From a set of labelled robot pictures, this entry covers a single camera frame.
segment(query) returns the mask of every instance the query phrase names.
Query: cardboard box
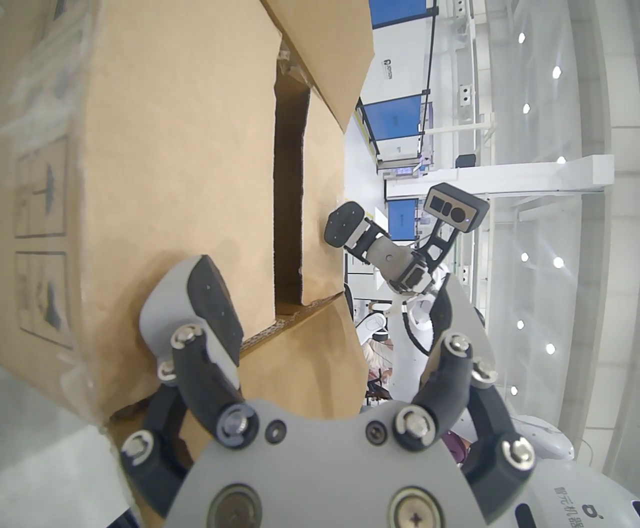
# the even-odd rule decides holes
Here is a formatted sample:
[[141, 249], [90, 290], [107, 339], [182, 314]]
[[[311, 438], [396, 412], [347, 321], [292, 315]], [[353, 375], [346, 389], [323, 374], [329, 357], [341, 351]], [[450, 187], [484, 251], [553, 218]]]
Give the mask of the cardboard box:
[[291, 68], [257, 0], [3, 3], [0, 363], [88, 420], [156, 389], [138, 317], [181, 259], [211, 255], [245, 337], [285, 325], [278, 299], [342, 289], [322, 230], [373, 56], [368, 5], [264, 4], [330, 108], [283, 74], [276, 105]]

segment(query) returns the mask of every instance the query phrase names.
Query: white ceiling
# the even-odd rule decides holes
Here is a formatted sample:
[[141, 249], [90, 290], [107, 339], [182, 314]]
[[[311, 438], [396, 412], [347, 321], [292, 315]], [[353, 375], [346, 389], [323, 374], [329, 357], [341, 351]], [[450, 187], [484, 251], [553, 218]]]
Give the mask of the white ceiling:
[[[497, 162], [582, 157], [580, 98], [566, 2], [488, 0]], [[520, 33], [525, 35], [518, 42]], [[559, 79], [552, 76], [556, 66]], [[531, 107], [523, 114], [524, 104]]]
[[[533, 198], [491, 200], [497, 223], [488, 332], [499, 383], [518, 413], [557, 424], [572, 341], [582, 200]], [[556, 257], [564, 260], [563, 268], [554, 267]], [[524, 323], [521, 330], [518, 321]], [[546, 352], [548, 344], [556, 348], [553, 355]]]

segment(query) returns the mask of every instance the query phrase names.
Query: white beam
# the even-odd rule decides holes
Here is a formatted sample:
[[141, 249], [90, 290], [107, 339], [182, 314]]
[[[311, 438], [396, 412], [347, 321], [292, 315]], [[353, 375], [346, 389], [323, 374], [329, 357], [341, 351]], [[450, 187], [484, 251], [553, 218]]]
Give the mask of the white beam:
[[473, 195], [594, 191], [613, 183], [613, 156], [588, 156], [565, 164], [522, 163], [442, 169], [421, 178], [388, 180], [387, 198], [426, 196], [435, 184], [448, 182]]
[[440, 127], [437, 129], [426, 129], [424, 135], [434, 136], [436, 134], [448, 134], [450, 132], [465, 132], [467, 130], [487, 130], [493, 127], [493, 123], [471, 123], [469, 125], [451, 125], [450, 127]]

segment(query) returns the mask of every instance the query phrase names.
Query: white wall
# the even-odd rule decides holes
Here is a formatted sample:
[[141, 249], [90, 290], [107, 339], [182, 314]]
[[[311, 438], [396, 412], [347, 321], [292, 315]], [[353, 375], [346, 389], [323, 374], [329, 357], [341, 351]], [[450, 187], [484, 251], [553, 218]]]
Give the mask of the white wall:
[[371, 215], [376, 207], [385, 210], [384, 181], [353, 116], [344, 135], [344, 197], [358, 202]]

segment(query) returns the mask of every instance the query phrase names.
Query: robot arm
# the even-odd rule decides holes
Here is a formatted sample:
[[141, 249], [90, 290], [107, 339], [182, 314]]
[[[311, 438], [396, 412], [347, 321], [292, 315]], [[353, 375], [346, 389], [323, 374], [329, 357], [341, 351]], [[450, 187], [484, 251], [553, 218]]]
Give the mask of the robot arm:
[[[471, 211], [457, 190], [446, 195], [436, 187], [430, 204], [438, 208], [434, 196], [453, 202], [448, 214], [460, 230], [467, 226], [454, 214], [463, 209], [459, 205], [473, 219], [469, 225], [481, 220], [480, 207]], [[375, 224], [363, 231], [361, 220], [346, 235], [332, 234], [328, 225], [326, 239], [344, 238], [381, 270], [379, 259], [389, 264], [383, 274], [406, 299], [425, 293], [438, 259], [396, 246]], [[451, 239], [434, 240], [443, 251], [452, 245]], [[213, 441], [188, 474], [169, 455], [176, 469], [170, 497], [161, 485], [166, 472], [152, 455], [154, 449], [160, 456], [170, 451], [165, 436], [156, 441], [155, 430], [135, 433], [123, 447], [124, 466], [166, 515], [167, 527], [240, 521], [264, 527], [488, 525], [531, 475], [533, 449], [514, 430], [493, 387], [495, 376], [481, 361], [491, 357], [490, 346], [475, 328], [480, 323], [455, 276], [445, 279], [431, 319], [435, 337], [427, 370], [410, 403], [390, 401], [349, 420], [309, 420], [265, 401], [244, 400], [236, 368], [242, 329], [224, 281], [208, 257], [186, 260], [151, 294], [140, 325], [159, 377], [174, 385], [161, 387], [156, 398], [169, 391]], [[461, 471], [440, 438], [465, 407], [479, 440]]]

